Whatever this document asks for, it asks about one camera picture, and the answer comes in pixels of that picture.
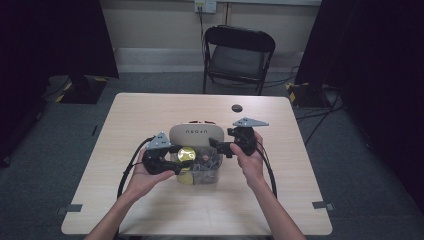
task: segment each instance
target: table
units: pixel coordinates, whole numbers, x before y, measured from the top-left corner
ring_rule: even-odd
[[[234,104],[243,111],[233,112]],[[81,211],[66,214],[63,233],[88,234],[101,220],[116,200],[122,172],[146,138],[160,131],[168,134],[172,126],[193,120],[212,121],[225,130],[243,117],[270,124],[255,129],[264,138],[281,204],[304,234],[330,234],[326,209],[312,205],[323,199],[288,99],[144,93],[116,96],[72,200],[82,204]],[[226,135],[225,141],[233,137]],[[218,183],[183,185],[171,177],[134,204],[120,231],[125,235],[270,235],[236,159],[225,157]]]

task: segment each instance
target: white wall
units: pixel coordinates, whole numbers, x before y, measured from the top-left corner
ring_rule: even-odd
[[[115,48],[200,49],[200,20],[189,1],[102,1]],[[204,29],[225,22],[227,4],[204,14]],[[229,24],[269,33],[277,51],[303,52],[318,6],[232,3]]]
[[[216,14],[203,15],[204,30],[227,23],[265,31],[277,44],[271,68],[287,70],[300,63],[318,12],[317,0],[280,0],[301,1],[303,5],[229,1],[233,2],[218,2]],[[146,65],[148,69],[162,65],[177,71],[169,66],[178,64],[202,69],[201,27],[193,1],[102,0],[101,4],[112,46],[118,48],[118,69],[146,71]]]

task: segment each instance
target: black cable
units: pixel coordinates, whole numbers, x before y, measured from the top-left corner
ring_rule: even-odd
[[[275,80],[275,81],[268,81],[268,82],[264,82],[264,84],[268,84],[268,83],[277,83],[277,84],[273,84],[273,85],[269,85],[269,86],[264,86],[263,88],[269,88],[269,87],[275,87],[281,84],[286,83],[287,81],[295,78],[296,76],[291,76],[289,78],[285,78],[285,79],[280,79],[280,80]],[[215,84],[218,84],[220,86],[223,87],[227,87],[227,88],[237,88],[237,89],[255,89],[256,87],[250,87],[252,84],[251,83],[233,83],[233,84],[224,84],[224,83],[220,83],[219,81],[215,80]]]
[[[202,57],[203,62],[205,62],[205,40],[204,40],[204,31],[203,31],[203,9],[202,7],[197,7],[197,11],[199,13],[199,19],[200,19],[200,41],[202,43]]]
[[[344,108],[344,104],[340,105],[338,108],[336,108],[336,109],[334,109],[334,110],[331,110],[331,111],[330,111],[330,113],[337,112],[337,111],[339,111],[340,109],[343,109],[343,108]],[[325,112],[325,113],[318,113],[318,114],[314,114],[314,115],[306,116],[306,115],[307,115],[307,114],[309,114],[309,113],[305,113],[305,115],[304,115],[303,117],[298,117],[298,118],[296,118],[296,120],[298,121],[298,123],[300,123],[301,121],[303,121],[303,120],[304,120],[304,119],[306,119],[306,118],[313,118],[313,117],[323,116],[323,115],[327,114],[328,112]]]
[[[318,127],[321,125],[321,123],[324,121],[324,119],[326,119],[328,117],[328,115],[330,115],[331,112],[333,112],[334,106],[336,105],[338,99],[340,96],[340,92],[337,92],[337,96],[336,99],[334,100],[333,104],[331,105],[330,109],[328,110],[328,112],[326,112],[324,114],[324,116],[321,118],[321,120],[318,122],[318,124],[315,126],[315,128],[312,130],[312,132],[309,134],[309,137],[306,139],[305,141],[305,146],[308,144],[309,140],[311,139],[312,135],[314,135],[315,131],[318,129]]]
[[[259,150],[259,148],[256,148],[256,151],[259,153],[259,155],[260,155],[260,156],[262,157],[262,159],[264,160],[265,166],[266,166],[266,168],[267,168],[267,170],[268,170],[269,179],[271,180],[271,188],[272,188],[272,192],[274,193],[275,198],[278,198],[278,197],[277,197],[277,184],[275,183],[274,172],[272,171],[271,164],[270,164],[270,162],[269,162],[269,158],[268,158],[268,154],[266,153],[264,146],[263,146],[260,142],[258,142],[258,141],[256,141],[256,142],[257,142],[259,145],[261,145],[262,149],[264,150],[264,153],[265,153],[265,156],[266,156],[266,157],[264,156],[264,153],[262,153],[262,152]]]
[[[128,175],[130,174],[131,169],[134,167],[135,164],[133,164],[134,159],[137,157],[137,155],[140,152],[140,149],[144,146],[144,144],[146,144],[147,142],[150,142],[153,140],[154,137],[151,138],[147,138],[146,140],[144,140],[137,148],[137,150],[134,152],[133,157],[131,158],[131,161],[128,163],[127,168],[125,169],[125,171],[123,172],[122,178],[121,178],[121,182],[119,183],[119,187],[118,187],[118,193],[117,193],[117,199],[122,195],[122,191],[124,189],[124,185],[125,182],[128,178]],[[117,240],[117,239],[122,239],[119,238],[119,227],[115,232],[115,236],[113,237],[113,239]]]
[[[50,93],[46,93],[46,95],[43,95],[41,98],[46,98],[46,97],[49,97],[49,96],[57,93],[60,89],[62,89],[63,87],[65,87],[65,85],[68,83],[68,81],[69,81],[69,76],[66,79],[66,81],[58,89],[56,89],[56,90],[54,90],[54,91],[52,91]]]

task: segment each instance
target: hand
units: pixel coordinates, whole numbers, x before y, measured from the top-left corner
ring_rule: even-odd
[[[257,148],[259,149],[259,151],[263,152],[263,139],[256,131],[255,138],[258,142],[256,144]],[[252,155],[246,156],[246,154],[243,152],[243,150],[241,150],[241,148],[237,144],[231,143],[230,148],[233,153],[237,155],[238,164],[242,168],[243,174],[247,180],[247,185],[250,188],[254,188],[256,184],[265,181],[263,175],[263,160],[261,155],[259,155],[258,150],[256,150]]]
[[[122,195],[129,196],[133,202],[146,195],[152,188],[159,182],[162,182],[171,176],[175,175],[174,171],[169,170],[157,175],[150,175],[144,168],[141,160],[143,159],[144,152],[142,149],[138,155],[137,162],[134,166],[134,171],[131,180],[128,183],[127,189]]]

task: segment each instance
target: baseboard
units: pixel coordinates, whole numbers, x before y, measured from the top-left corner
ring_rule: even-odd
[[[196,49],[117,48],[118,72],[202,72],[202,52]],[[303,52],[275,52],[269,72],[290,72]]]

